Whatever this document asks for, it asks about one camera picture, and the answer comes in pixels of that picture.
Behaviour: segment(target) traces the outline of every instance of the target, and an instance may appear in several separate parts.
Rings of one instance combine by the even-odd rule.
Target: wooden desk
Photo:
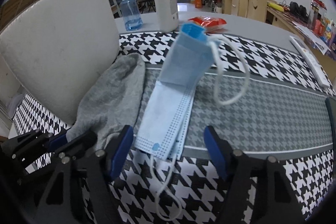
[[[222,0],[222,13],[246,17],[248,0]]]
[[[267,7],[266,20],[269,20],[273,26],[277,26],[300,37],[315,55],[316,59],[327,73],[329,79],[333,81],[336,78],[336,54],[332,51],[328,51],[325,55],[323,55],[320,50],[314,48],[316,47],[315,43],[300,30],[295,28],[295,25],[292,23],[292,21],[297,21],[301,25],[305,26],[306,24],[304,22],[295,19],[292,15],[289,15],[286,12],[283,13],[271,7]]]

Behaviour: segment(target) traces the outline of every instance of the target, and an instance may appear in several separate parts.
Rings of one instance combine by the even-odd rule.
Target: face mask
[[[219,99],[218,84],[223,74],[223,63],[218,53],[218,46],[222,41],[232,47],[243,63],[247,75],[243,89],[226,102]],[[184,24],[167,54],[134,143],[136,148],[151,154],[151,162],[154,162],[154,156],[161,160],[166,160],[169,154],[172,157],[171,172],[168,173],[165,182],[161,183],[157,179],[157,183],[162,186],[157,192],[155,202],[158,206],[160,193],[165,190],[176,201],[179,213],[182,211],[181,203],[167,185],[175,160],[183,150],[196,85],[214,62],[218,71],[214,87],[215,102],[219,106],[236,102],[244,95],[248,86],[249,69],[246,61],[226,37],[222,35],[207,37],[202,27],[193,23]],[[177,215],[175,218],[166,218],[158,210],[157,214],[165,221],[178,217]]]

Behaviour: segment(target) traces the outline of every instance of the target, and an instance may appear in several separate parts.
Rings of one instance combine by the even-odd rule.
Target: bottle label
[[[177,13],[177,0],[170,0],[170,13],[173,15]]]

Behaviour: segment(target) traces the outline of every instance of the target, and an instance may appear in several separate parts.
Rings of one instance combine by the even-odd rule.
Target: wooden chair
[[[267,0],[249,0],[247,18],[265,22],[267,13]]]

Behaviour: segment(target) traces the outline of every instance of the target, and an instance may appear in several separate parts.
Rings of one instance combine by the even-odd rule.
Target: paper
[[[324,43],[324,41],[320,38],[318,38],[311,30],[309,30],[307,27],[302,26],[301,24],[292,21],[292,23],[295,25],[297,29],[299,29],[302,33],[304,33],[307,37],[310,38],[316,45],[316,47],[322,52],[324,55],[327,51],[330,51],[329,47]]]

